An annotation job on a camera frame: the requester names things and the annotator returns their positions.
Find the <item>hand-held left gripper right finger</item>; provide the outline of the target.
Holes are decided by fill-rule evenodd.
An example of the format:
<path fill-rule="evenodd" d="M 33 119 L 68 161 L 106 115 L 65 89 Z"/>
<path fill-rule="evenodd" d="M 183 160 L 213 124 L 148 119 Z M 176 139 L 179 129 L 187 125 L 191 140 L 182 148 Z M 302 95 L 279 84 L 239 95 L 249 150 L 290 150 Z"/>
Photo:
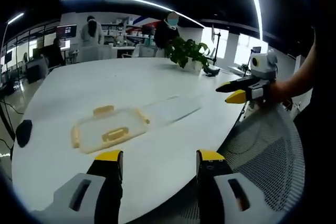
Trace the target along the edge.
<path fill-rule="evenodd" d="M 216 151 L 196 151 L 200 223 L 264 223 L 263 192 Z"/>

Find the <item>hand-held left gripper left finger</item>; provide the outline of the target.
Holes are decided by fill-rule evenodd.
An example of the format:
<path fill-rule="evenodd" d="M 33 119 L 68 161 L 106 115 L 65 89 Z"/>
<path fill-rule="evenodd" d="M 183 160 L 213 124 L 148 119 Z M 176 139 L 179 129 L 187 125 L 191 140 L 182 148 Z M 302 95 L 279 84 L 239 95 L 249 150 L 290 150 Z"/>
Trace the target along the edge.
<path fill-rule="evenodd" d="M 118 223 L 122 181 L 123 151 L 101 153 L 54 192 L 48 207 L 31 214 L 39 223 Z"/>

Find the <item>person's right hand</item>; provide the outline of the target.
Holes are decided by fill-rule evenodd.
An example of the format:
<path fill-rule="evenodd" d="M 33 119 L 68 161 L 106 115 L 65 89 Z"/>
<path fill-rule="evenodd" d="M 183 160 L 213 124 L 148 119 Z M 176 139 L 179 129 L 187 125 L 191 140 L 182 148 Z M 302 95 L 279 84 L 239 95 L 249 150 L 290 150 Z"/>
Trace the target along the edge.
<path fill-rule="evenodd" d="M 270 84 L 264 98 L 257 101 L 261 108 L 281 103 L 286 110 L 292 109 L 292 98 L 290 97 L 290 85 L 288 81 L 276 81 Z"/>

